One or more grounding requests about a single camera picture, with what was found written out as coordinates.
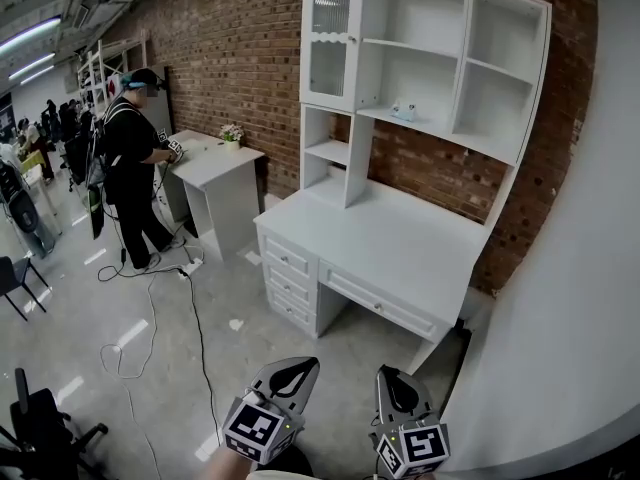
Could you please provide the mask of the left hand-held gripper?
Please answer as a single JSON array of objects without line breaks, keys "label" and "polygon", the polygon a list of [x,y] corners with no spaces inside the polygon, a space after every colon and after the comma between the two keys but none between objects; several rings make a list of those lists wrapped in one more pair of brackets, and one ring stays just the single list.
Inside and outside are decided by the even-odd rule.
[{"label": "left hand-held gripper", "polygon": [[[300,414],[319,372],[319,360],[310,357],[265,365],[249,384],[252,389],[234,399],[223,426],[224,445],[259,465],[278,457],[304,428]],[[272,397],[281,408],[264,397]]]}]

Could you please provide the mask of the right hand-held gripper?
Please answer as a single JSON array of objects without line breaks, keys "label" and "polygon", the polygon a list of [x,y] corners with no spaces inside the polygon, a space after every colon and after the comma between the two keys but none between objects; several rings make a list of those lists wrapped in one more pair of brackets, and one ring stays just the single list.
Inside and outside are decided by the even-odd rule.
[{"label": "right hand-held gripper", "polygon": [[448,430],[432,410],[421,382],[383,364],[376,373],[375,391],[376,416],[369,437],[379,464],[393,479],[432,473],[449,459]]}]

